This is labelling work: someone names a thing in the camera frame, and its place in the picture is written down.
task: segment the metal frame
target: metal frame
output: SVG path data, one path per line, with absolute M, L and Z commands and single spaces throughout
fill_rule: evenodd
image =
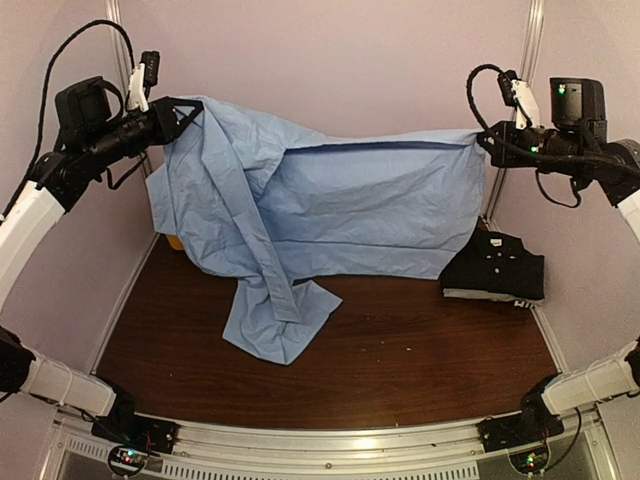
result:
M 531 0 L 529 7 L 529 23 L 525 34 L 524 48 L 522 50 L 522 63 L 520 65 L 520 75 L 529 85 L 533 84 L 538 56 L 540 54 L 540 44 L 542 42 L 542 30 L 544 25 L 544 4 L 545 0 Z M 501 168 L 491 187 L 489 201 L 483 212 L 483 216 L 490 222 L 498 208 L 498 202 L 507 178 L 507 170 Z
M 476 424 L 481 419 L 408 428 L 351 431 L 258 430 L 178 422 L 173 455 L 162 455 L 149 473 L 162 478 L 381 479 L 410 480 L 463 469 L 477 472 L 477 462 L 508 454 L 486 454 Z M 564 419 L 572 438 L 575 415 Z M 583 413 L 583 432 L 599 480 L 620 476 L 596 409 Z M 113 446 L 92 437 L 90 424 L 76 413 L 60 411 L 41 480 L 56 480 L 66 452 L 98 461 Z M 478 478 L 471 475 L 470 480 Z

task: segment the light blue shirt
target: light blue shirt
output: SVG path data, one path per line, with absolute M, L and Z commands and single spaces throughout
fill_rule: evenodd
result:
M 438 278 L 475 228 L 476 132 L 330 138 L 209 98 L 147 181 L 158 232 L 238 279 L 224 338 L 289 364 L 341 300 L 318 275 Z

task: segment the black cable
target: black cable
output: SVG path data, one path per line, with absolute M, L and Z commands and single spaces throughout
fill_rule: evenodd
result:
M 621 173 L 624 172 L 627 175 L 640 179 L 640 170 L 629 167 L 628 165 L 617 163 L 606 155 L 599 155 L 599 154 L 545 155 L 540 153 L 532 153 L 532 152 L 528 152 L 527 150 L 523 150 L 522 148 L 518 148 L 515 145 L 512 145 L 509 142 L 506 142 L 505 140 L 500 138 L 496 133 L 494 133 L 491 130 L 491 128 L 489 127 L 489 124 L 487 124 L 485 119 L 482 117 L 482 114 L 480 113 L 480 111 L 478 110 L 478 107 L 476 106 L 475 99 L 473 98 L 473 81 L 478 76 L 478 74 L 480 74 L 485 70 L 493 70 L 498 74 L 504 74 L 504 72 L 500 67 L 490 63 L 479 65 L 476 68 L 474 68 L 469 74 L 469 77 L 467 78 L 467 101 L 469 103 L 469 108 L 471 109 L 473 116 L 475 117 L 477 122 L 480 124 L 483 131 L 489 137 L 491 137 L 493 141 L 496 142 L 498 145 L 503 146 L 506 150 L 512 153 L 515 153 L 516 155 L 535 160 L 538 166 L 544 166 L 545 164 L 553 165 L 553 164 L 557 164 L 558 162 L 567 162 L 569 164 L 575 165 L 576 162 L 581 162 L 583 164 L 597 167 L 597 166 L 602 166 L 603 163 L 606 163 L 611 166 L 615 166 L 616 169 Z
M 109 27 L 112 27 L 112 28 L 116 29 L 120 33 L 120 35 L 122 35 L 122 38 L 124 39 L 124 42 L 125 42 L 125 44 L 127 46 L 127 51 L 128 51 L 128 54 L 129 54 L 129 61 L 131 62 L 131 68 L 133 69 L 134 66 L 135 66 L 135 61 L 133 59 L 133 46 L 131 45 L 131 40 L 129 39 L 129 35 L 127 35 L 127 32 L 125 31 L 124 28 L 122 28 L 117 23 L 112 22 L 111 20 L 100 19 L 100 20 L 93 20 L 93 21 L 87 23 L 86 25 L 80 27 L 78 30 L 73 32 L 62 43 L 62 45 L 60 45 L 60 47 L 58 47 L 58 50 L 56 50 L 56 52 L 51 57 L 51 60 L 49 60 L 49 64 L 47 65 L 47 70 L 46 70 L 46 73 L 45 73 L 45 76 L 44 76 L 44 84 L 42 86 L 42 97 L 40 99 L 40 113 L 39 113 L 39 116 L 38 116 L 38 135 L 37 135 L 37 139 L 36 139 L 36 147 L 34 149 L 33 156 L 31 157 L 31 161 L 29 162 L 29 166 L 27 167 L 27 170 L 26 170 L 24 176 L 22 177 L 22 180 L 20 180 L 20 183 L 18 184 L 18 188 L 16 188 L 16 191 L 13 192 L 13 195 L 11 196 L 11 199 L 9 200 L 9 203 L 7 204 L 7 206 L 4 209 L 4 212 L 2 213 L 2 217 L 0 217 L 0 224 L 2 222 L 4 222 L 4 220 L 6 219 L 7 215 L 9 215 L 9 212 L 11 211 L 11 209 L 13 208 L 13 206 L 18 201 L 18 197 L 20 196 L 20 194 L 22 193 L 22 190 L 24 189 L 25 185 L 27 184 L 27 179 L 29 178 L 29 174 L 33 170 L 33 167 L 36 164 L 36 161 L 38 160 L 38 155 L 40 155 L 40 148 L 42 147 L 42 139 L 43 139 L 43 133 L 44 133 L 44 114 L 45 114 L 45 109 L 46 109 L 46 104 L 47 104 L 47 94 L 48 94 L 48 91 L 49 91 L 49 81 L 51 80 L 51 71 L 53 70 L 53 66 L 56 63 L 56 60 L 58 59 L 60 54 L 62 54 L 64 49 L 67 48 L 67 46 L 69 46 L 69 44 L 73 40 L 75 40 L 84 31 L 86 31 L 86 30 L 88 30 L 88 29 L 90 29 L 92 27 L 95 27 L 97 25 L 107 25 Z
M 107 186 L 111 190 L 119 189 L 120 186 L 124 183 L 124 181 L 127 178 L 129 178 L 131 175 L 133 175 L 135 171 L 138 170 L 138 168 L 140 168 L 142 164 L 147 160 L 149 160 L 149 156 L 147 155 L 147 152 L 144 151 L 140 154 L 140 160 L 136 162 L 136 164 L 133 167 L 131 167 L 129 170 L 123 173 L 122 176 L 115 183 L 113 182 L 113 174 L 111 173 L 111 169 L 107 168 Z
M 13 392 L 7 392 L 5 393 L 2 397 L 0 397 L 0 403 L 4 402 L 5 400 L 7 400 L 11 395 L 13 395 Z
M 567 455 L 569 455 L 569 453 L 571 452 L 575 444 L 578 442 L 578 438 L 580 437 L 580 432 L 582 431 L 582 414 L 580 413 L 579 409 L 575 408 L 574 410 L 576 411 L 576 415 L 578 415 L 578 428 L 576 430 L 576 434 L 574 435 L 573 440 L 571 440 L 569 447 L 564 451 L 562 455 L 560 455 L 560 458 L 558 458 L 558 460 L 556 460 L 553 465 L 550 465 L 548 468 L 544 469 L 545 473 L 553 470 L 558 465 L 560 465 L 560 463 L 565 458 L 567 458 Z
M 573 205 L 569 205 L 568 203 L 559 202 L 558 200 L 555 200 L 554 198 L 552 198 L 551 195 L 549 195 L 546 192 L 546 190 L 542 186 L 542 181 L 540 180 L 540 170 L 539 169 L 536 169 L 536 183 L 538 184 L 538 189 L 540 190 L 540 193 L 542 194 L 542 196 L 545 199 L 547 199 L 549 202 L 553 203 L 554 205 L 560 205 L 561 207 L 567 207 L 567 208 L 578 208 L 582 204 L 582 196 L 580 196 L 580 193 L 578 192 L 578 187 L 577 187 L 576 182 L 575 182 L 575 180 L 573 178 L 571 178 L 569 180 L 569 183 L 571 184 L 571 193 L 573 193 L 573 197 L 576 199 L 576 203 L 574 203 Z

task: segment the dark wood surface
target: dark wood surface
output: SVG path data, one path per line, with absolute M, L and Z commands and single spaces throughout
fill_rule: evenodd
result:
M 437 282 L 332 277 L 344 299 L 290 366 L 222 340 L 236 288 L 164 238 L 154 248 L 99 367 L 139 411 L 266 428 L 419 425 L 517 410 L 555 371 L 531 313 L 444 299 Z

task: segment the white cable clip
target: white cable clip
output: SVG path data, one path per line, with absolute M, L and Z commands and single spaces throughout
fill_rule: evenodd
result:
M 140 109 L 143 112 L 149 110 L 149 103 L 144 94 L 144 70 L 145 64 L 139 63 L 133 69 L 131 77 L 129 77 L 129 101 L 127 102 L 127 110 Z
M 518 130 L 524 130 L 529 126 L 538 128 L 540 126 L 540 108 L 529 84 L 522 80 L 512 80 L 511 88 L 513 89 L 513 96 L 518 102 L 516 107 L 516 128 Z

